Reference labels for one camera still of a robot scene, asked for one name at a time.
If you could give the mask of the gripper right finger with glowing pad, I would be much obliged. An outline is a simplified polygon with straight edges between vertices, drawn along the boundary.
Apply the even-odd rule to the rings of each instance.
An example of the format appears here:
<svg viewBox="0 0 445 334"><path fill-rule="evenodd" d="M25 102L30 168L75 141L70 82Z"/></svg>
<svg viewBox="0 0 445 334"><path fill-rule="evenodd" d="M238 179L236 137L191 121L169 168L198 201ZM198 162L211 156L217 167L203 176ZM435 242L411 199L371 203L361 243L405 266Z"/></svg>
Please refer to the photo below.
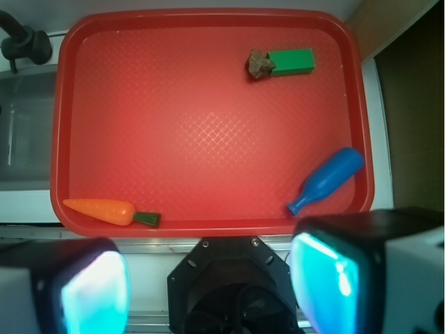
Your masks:
<svg viewBox="0 0 445 334"><path fill-rule="evenodd" d="M291 241L291 282L317 333L443 333L444 215L312 216Z"/></svg>

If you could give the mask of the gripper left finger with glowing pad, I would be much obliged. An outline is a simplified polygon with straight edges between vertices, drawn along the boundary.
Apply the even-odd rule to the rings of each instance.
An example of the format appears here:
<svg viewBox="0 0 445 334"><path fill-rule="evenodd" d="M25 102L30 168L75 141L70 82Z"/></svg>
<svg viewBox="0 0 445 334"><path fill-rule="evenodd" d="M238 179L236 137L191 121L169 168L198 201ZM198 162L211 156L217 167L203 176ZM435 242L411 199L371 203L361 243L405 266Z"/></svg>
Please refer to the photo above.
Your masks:
<svg viewBox="0 0 445 334"><path fill-rule="evenodd" d="M110 239L3 242L2 333L124 333L129 269Z"/></svg>

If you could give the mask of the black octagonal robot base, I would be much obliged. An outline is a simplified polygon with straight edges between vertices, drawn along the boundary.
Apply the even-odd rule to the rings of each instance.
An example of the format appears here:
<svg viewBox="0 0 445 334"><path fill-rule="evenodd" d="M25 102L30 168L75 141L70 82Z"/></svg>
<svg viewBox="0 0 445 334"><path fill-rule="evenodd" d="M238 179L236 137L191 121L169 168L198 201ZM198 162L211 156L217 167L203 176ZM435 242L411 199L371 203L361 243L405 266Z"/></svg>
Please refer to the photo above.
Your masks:
<svg viewBox="0 0 445 334"><path fill-rule="evenodd" d="M290 267L257 237L201 239L167 284L172 333L303 333Z"/></svg>

